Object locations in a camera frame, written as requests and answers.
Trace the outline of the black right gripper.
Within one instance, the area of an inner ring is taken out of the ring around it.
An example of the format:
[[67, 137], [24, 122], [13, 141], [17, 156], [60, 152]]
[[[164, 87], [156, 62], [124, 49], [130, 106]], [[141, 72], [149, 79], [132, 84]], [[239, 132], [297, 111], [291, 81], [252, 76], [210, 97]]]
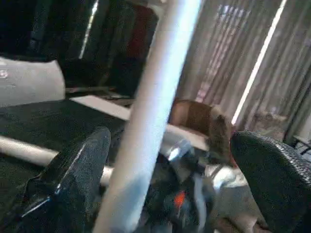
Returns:
[[212, 233], [212, 196], [198, 162], [156, 164], [143, 207], [145, 233]]

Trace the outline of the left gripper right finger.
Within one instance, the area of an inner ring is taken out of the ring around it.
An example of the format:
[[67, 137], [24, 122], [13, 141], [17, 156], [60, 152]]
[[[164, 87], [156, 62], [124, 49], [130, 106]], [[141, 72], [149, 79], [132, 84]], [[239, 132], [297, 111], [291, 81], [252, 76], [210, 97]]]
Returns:
[[231, 154], [269, 229], [311, 231], [311, 163], [294, 148], [254, 132], [234, 132]]

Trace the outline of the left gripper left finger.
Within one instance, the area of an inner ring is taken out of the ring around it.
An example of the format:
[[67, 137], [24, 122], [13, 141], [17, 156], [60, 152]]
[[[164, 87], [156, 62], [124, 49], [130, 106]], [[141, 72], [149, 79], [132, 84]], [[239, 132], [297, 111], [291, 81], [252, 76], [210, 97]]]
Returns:
[[91, 232], [110, 141], [109, 129], [97, 128], [71, 142], [28, 180], [21, 214], [24, 233]]

